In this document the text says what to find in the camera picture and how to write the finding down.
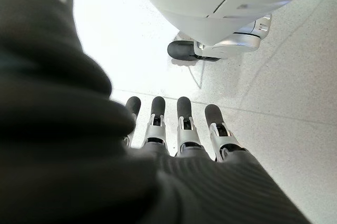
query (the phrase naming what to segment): silver metal bracket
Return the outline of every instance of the silver metal bracket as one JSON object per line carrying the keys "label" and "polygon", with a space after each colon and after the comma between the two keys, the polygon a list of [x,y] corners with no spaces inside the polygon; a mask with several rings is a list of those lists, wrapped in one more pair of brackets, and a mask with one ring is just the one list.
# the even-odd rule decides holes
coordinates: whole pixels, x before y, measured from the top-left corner
{"label": "silver metal bracket", "polygon": [[212,142],[213,150],[216,155],[216,159],[218,161],[223,160],[223,156],[221,155],[221,149],[223,148],[224,145],[235,144],[242,148],[242,146],[237,141],[233,133],[227,129],[226,124],[222,123],[222,125],[226,128],[228,136],[219,136],[220,134],[219,134],[216,124],[212,123],[210,125],[211,142]]}
{"label": "silver metal bracket", "polygon": [[152,114],[147,124],[143,145],[148,141],[149,138],[157,138],[162,140],[165,143],[165,146],[167,147],[166,131],[165,131],[166,126],[164,122],[164,116],[163,115],[160,116],[160,125],[153,125],[154,121],[155,121],[155,114]]}
{"label": "silver metal bracket", "polygon": [[178,119],[178,128],[177,128],[177,149],[178,149],[177,155],[178,156],[180,155],[182,151],[182,146],[187,142],[194,142],[201,146],[201,142],[200,142],[196,127],[193,122],[193,118],[189,117],[189,120],[191,124],[190,129],[185,129],[184,128],[184,118],[181,116]]}

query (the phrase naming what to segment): black fingertip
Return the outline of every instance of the black fingertip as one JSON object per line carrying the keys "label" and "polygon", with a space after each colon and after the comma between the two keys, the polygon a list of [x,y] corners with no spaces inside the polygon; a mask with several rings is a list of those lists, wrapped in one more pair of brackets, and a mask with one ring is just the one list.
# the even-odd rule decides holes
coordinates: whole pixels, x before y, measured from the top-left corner
{"label": "black fingertip", "polygon": [[178,119],[182,116],[185,120],[188,120],[189,117],[192,117],[192,106],[191,101],[185,97],[182,96],[177,101],[177,114]]}
{"label": "black fingertip", "polygon": [[141,109],[142,102],[137,96],[132,96],[128,99],[125,107],[131,112],[138,116]]}
{"label": "black fingertip", "polygon": [[165,113],[165,100],[161,96],[157,96],[152,101],[151,114],[156,116],[164,115]]}
{"label": "black fingertip", "polygon": [[223,121],[221,111],[215,104],[209,104],[205,108],[205,116],[207,125],[210,127],[212,123],[221,124]]}

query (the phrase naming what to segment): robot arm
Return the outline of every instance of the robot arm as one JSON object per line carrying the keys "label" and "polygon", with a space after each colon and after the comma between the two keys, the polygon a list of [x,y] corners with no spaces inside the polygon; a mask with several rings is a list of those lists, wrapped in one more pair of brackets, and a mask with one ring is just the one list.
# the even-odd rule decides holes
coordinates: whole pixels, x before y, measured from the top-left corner
{"label": "robot arm", "polygon": [[291,0],[150,1],[169,22],[195,40],[193,44],[174,42],[168,47],[169,55],[185,60],[181,54],[186,51],[188,56],[202,59],[257,50],[269,33],[271,13]]}

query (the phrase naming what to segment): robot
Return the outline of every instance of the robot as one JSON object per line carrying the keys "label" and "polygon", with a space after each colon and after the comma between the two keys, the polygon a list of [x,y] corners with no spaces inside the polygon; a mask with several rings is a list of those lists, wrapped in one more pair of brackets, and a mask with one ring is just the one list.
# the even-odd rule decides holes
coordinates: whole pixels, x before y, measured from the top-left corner
{"label": "robot", "polygon": [[272,12],[291,0],[150,0],[192,41],[174,41],[168,54],[183,61],[218,61],[257,50]]}
{"label": "robot", "polygon": [[[131,112],[132,118],[136,122],[141,108],[141,100],[136,96],[129,98],[126,108]],[[141,151],[170,155],[166,143],[164,116],[165,100],[161,96],[157,96],[152,101],[151,115]],[[227,162],[234,158],[240,162],[249,160],[257,163],[255,157],[241,146],[234,134],[227,128],[218,106],[208,105],[205,108],[205,117],[216,156],[215,161]],[[193,121],[191,101],[184,96],[177,101],[177,123],[177,153],[175,156],[178,158],[210,159],[205,148],[201,145]],[[131,147],[133,135],[134,131],[124,137],[124,144],[128,148]]]}

